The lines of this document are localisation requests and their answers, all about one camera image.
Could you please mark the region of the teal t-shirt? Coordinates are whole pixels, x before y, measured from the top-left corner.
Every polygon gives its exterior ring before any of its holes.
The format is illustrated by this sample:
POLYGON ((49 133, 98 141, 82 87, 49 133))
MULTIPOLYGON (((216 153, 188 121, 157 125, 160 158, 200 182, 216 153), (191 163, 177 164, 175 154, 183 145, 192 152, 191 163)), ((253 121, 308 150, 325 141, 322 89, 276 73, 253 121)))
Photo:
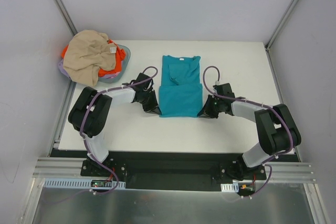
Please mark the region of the teal t-shirt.
POLYGON ((159 107, 161 117, 197 117, 203 107, 200 56, 162 57, 159 107))

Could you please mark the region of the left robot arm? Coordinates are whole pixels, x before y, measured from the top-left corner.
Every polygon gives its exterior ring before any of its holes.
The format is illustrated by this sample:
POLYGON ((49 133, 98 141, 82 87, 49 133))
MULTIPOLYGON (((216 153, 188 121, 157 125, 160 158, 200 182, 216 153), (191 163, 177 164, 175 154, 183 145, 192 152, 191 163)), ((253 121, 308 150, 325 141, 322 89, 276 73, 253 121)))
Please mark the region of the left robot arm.
POLYGON ((91 87, 82 90, 68 115, 68 122, 83 138, 89 158, 95 161, 92 169, 99 176, 106 176, 111 170, 111 164, 106 160, 109 151, 103 133, 110 109, 126 103, 139 103, 145 113, 161 115, 153 85, 152 77, 140 73, 135 80, 120 87, 100 92, 91 87))

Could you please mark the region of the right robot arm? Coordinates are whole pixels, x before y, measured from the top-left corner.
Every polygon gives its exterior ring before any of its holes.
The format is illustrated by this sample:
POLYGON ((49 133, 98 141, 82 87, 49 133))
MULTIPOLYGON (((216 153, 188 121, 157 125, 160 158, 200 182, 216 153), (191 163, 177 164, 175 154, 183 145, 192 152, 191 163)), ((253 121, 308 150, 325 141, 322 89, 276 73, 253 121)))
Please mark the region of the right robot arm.
POLYGON ((257 129, 258 143, 225 168, 225 174, 231 179, 248 179, 268 161, 300 145, 301 135, 285 104, 265 106, 248 102, 235 97, 229 83, 216 84, 213 88, 214 93, 208 95, 197 117, 216 119, 225 113, 252 121, 257 129))

